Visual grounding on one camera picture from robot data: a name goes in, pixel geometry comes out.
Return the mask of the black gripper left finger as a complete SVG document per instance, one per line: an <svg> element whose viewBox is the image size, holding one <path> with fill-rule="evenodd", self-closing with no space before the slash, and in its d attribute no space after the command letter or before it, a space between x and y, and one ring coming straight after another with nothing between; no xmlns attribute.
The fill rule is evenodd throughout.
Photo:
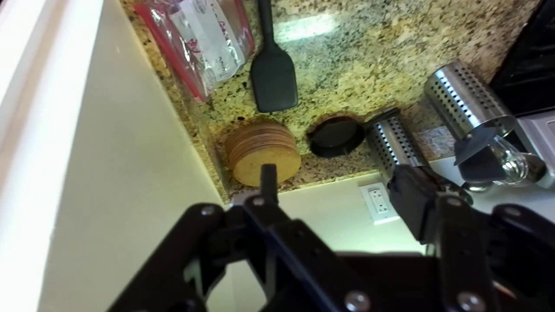
<svg viewBox="0 0 555 312"><path fill-rule="evenodd" d="M261 193L266 200L278 204L278 167L275 164L261 167Z"/></svg>

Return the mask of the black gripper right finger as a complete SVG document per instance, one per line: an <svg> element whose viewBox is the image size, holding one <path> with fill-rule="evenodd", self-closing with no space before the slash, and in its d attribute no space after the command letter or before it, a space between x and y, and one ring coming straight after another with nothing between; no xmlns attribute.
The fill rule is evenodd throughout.
<svg viewBox="0 0 555 312"><path fill-rule="evenodd" d="M398 164L387 181L387 192L413 237L429 242L429 206L438 195L436 173L426 166Z"/></svg>

